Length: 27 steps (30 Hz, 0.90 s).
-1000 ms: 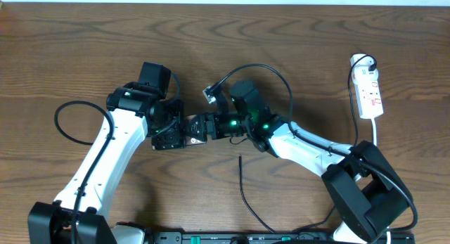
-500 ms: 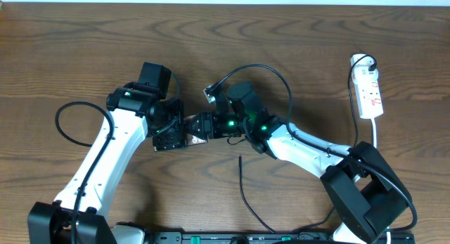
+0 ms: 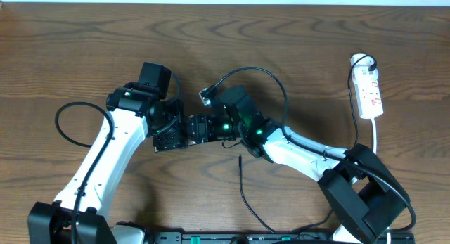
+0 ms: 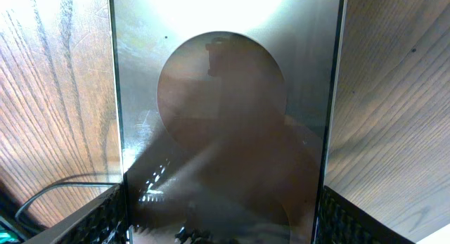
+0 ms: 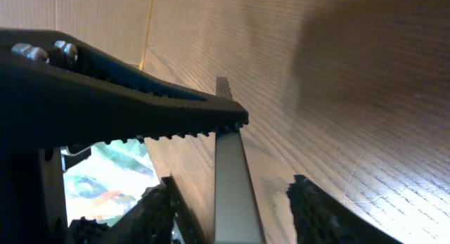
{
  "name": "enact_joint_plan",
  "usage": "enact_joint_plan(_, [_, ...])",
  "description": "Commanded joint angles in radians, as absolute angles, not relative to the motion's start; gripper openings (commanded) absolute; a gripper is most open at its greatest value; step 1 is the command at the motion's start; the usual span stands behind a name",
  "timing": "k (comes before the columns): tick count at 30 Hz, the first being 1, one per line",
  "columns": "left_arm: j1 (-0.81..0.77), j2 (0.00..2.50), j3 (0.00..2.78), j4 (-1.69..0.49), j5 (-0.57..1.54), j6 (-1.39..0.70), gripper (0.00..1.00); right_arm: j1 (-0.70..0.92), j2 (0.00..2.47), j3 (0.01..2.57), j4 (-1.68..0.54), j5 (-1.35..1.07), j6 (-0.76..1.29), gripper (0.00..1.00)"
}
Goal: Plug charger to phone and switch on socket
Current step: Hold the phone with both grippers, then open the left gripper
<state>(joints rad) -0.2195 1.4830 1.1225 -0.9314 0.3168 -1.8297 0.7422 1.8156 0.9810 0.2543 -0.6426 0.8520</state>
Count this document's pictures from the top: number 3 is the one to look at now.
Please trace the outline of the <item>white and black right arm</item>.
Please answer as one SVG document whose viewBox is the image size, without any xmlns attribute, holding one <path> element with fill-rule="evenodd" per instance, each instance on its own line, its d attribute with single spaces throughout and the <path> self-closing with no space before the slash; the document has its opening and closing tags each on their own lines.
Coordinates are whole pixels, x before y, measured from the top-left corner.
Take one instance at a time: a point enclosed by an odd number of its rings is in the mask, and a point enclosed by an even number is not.
<svg viewBox="0 0 450 244">
<path fill-rule="evenodd" d="M 194 143 L 240 139 L 255 158 L 291 167 L 317 182 L 340 221 L 331 239 L 339 243 L 390 241 L 399 229 L 391 223 L 413 211 L 406 191 L 367 146 L 334 148 L 296 134 L 283 122 L 263 116 L 245 87 L 219 94 L 203 89 L 200 99 L 212 109 L 191 117 L 188 135 Z"/>
</svg>

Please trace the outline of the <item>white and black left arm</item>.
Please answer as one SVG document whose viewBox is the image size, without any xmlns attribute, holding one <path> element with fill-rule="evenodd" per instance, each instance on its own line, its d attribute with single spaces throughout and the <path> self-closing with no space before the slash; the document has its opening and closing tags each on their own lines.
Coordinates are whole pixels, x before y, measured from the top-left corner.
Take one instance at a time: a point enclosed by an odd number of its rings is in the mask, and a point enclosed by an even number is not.
<svg viewBox="0 0 450 244">
<path fill-rule="evenodd" d="M 178 96 L 167 87 L 130 82 L 107 97 L 101 130 L 79 169 L 51 204 L 37 202 L 27 226 L 31 243 L 149 243 L 133 223 L 107 223 L 115 191 L 132 155 L 148 137 L 169 133 L 181 120 Z"/>
</svg>

